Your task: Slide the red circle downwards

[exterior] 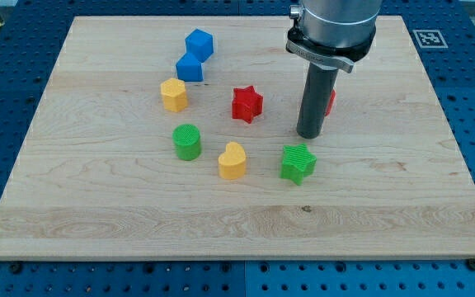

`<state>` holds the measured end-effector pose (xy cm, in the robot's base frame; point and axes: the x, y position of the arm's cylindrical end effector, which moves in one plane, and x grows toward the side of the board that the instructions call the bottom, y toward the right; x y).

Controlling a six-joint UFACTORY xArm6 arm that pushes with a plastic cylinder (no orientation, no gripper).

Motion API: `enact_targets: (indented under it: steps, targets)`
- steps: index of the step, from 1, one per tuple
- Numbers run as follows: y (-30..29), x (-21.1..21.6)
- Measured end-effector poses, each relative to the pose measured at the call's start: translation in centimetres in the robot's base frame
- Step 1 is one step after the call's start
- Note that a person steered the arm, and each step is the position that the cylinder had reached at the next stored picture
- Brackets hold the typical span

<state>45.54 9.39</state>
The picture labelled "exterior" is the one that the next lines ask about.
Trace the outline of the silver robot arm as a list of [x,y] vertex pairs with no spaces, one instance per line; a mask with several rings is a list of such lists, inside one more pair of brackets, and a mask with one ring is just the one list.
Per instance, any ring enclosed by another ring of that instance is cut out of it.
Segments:
[[382,0],[300,0],[286,50],[323,70],[351,72],[369,52]]

